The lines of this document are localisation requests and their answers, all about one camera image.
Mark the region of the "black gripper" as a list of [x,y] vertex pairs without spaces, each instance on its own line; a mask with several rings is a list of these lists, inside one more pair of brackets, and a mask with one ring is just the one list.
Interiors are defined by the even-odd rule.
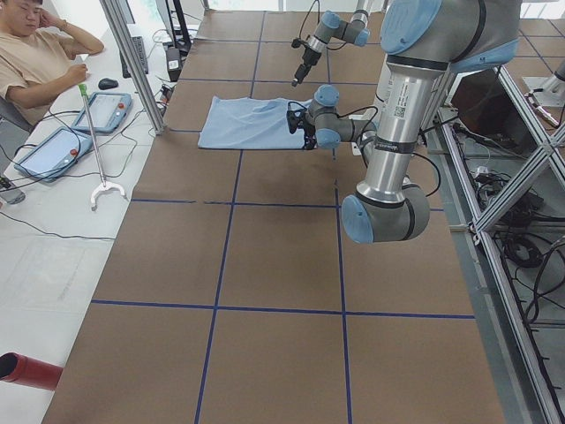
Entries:
[[301,124],[301,129],[304,131],[304,145],[303,150],[313,150],[317,146],[316,141],[316,129],[314,125],[303,121]]
[[302,84],[310,69],[315,66],[318,61],[319,52],[311,49],[310,47],[305,47],[304,54],[302,55],[302,64],[297,68],[291,85],[296,87],[297,85]]

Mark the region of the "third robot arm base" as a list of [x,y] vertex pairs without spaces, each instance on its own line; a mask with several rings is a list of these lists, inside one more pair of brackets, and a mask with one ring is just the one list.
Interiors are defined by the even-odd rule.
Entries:
[[528,91],[526,99],[534,108],[564,105],[564,62],[549,77],[522,77]]

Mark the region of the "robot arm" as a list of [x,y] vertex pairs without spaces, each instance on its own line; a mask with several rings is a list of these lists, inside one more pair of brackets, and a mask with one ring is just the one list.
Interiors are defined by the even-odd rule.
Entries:
[[301,84],[311,69],[319,62],[322,53],[328,48],[330,41],[335,38],[345,44],[363,47],[370,37],[367,28],[373,1],[358,1],[356,10],[349,21],[343,20],[333,11],[325,11],[318,19],[313,32],[305,39],[302,37],[304,26],[300,27],[298,36],[291,42],[293,49],[303,47],[302,64],[297,68],[291,85]]
[[429,221],[429,202],[406,171],[430,103],[446,72],[483,71],[509,62],[517,50],[517,1],[395,1],[384,16],[380,45],[390,76],[375,103],[377,118],[340,117],[339,94],[323,85],[310,105],[289,113],[307,148],[354,142],[366,159],[365,178],[342,204],[347,235],[358,243],[414,239]]

